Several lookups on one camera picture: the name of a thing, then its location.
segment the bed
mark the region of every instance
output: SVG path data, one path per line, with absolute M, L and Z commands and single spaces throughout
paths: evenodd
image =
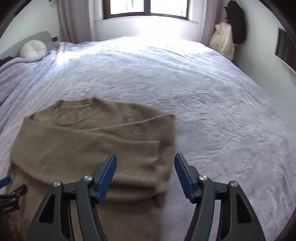
M 176 152 L 214 181 L 238 181 L 267 241 L 296 207 L 295 150 L 284 120 L 252 79 L 200 43 L 142 37 L 60 43 L 40 61 L 15 58 L 0 67 L 0 88 L 0 178 L 25 116 L 60 99 L 98 97 L 175 113 Z M 162 241 L 184 240 L 194 208 L 173 170 Z M 211 241 L 218 213 L 216 205 Z

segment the blue gripper pad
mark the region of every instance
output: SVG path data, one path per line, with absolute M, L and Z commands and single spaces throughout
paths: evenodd
M 115 154 L 113 154 L 98 183 L 98 193 L 96 195 L 96 199 L 98 202 L 101 202 L 106 197 L 112 178 L 114 176 L 116 167 L 117 167 L 117 157 Z
M 183 157 L 183 155 L 181 156 L 181 153 L 178 153 L 175 155 L 175 160 L 174 160 L 174 164 L 175 164 L 175 169 L 179 178 L 179 181 L 181 183 L 183 192 L 185 194 L 185 197 L 187 199 L 189 199 L 189 201 L 192 203 L 195 200 L 195 195 L 194 195 L 194 190 L 193 190 L 193 181 L 191 180 L 185 165 L 184 165 L 184 161 L 186 162 L 185 158 Z
M 3 188 L 10 183 L 11 183 L 11 178 L 8 176 L 4 177 L 3 179 L 0 180 L 0 188 Z

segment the metal screw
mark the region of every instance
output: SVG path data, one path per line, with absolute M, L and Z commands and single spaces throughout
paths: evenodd
M 55 181 L 54 182 L 54 187 L 58 187 L 59 185 L 61 185 L 61 182 L 60 181 Z
M 90 181 L 92 179 L 92 176 L 91 175 L 87 175 L 84 177 L 84 180 L 85 181 Z
M 200 175 L 199 178 L 200 178 L 200 180 L 202 180 L 202 181 L 207 180 L 207 176 L 206 176 L 206 175 Z
M 236 181 L 231 181 L 230 185 L 236 188 L 238 186 L 238 183 Z

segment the white wall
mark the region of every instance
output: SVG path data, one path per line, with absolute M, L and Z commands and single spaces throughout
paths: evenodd
M 146 34 L 157 37 L 177 37 L 198 42 L 203 21 L 204 0 L 192 0 L 189 18 L 186 21 L 177 18 L 159 16 L 133 16 L 103 19 L 102 0 L 94 0 L 96 40 L 103 41 L 124 36 Z
M 57 7 L 51 7 L 48 0 L 32 0 L 0 38 L 0 54 L 24 38 L 42 31 L 48 31 L 52 37 L 59 37 Z
M 257 82 L 282 112 L 291 132 L 296 133 L 296 86 L 290 70 L 273 54 L 282 25 L 259 0 L 237 0 L 245 11 L 247 40 L 236 47 L 234 61 Z

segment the pillow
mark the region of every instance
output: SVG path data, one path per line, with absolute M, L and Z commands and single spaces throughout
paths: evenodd
M 47 49 L 43 42 L 39 40 L 31 40 L 24 44 L 20 50 L 20 57 L 35 60 L 46 55 Z
M 47 51 L 51 51 L 56 47 L 56 44 L 53 42 L 50 33 L 47 31 L 43 31 L 40 33 L 36 33 L 32 36 L 29 36 L 23 39 L 22 41 L 19 41 L 17 44 L 10 47 L 4 53 L 0 54 L 0 59 L 6 58 L 8 56 L 19 57 L 21 48 L 24 46 L 26 42 L 29 42 L 30 40 L 42 41 L 45 44 Z

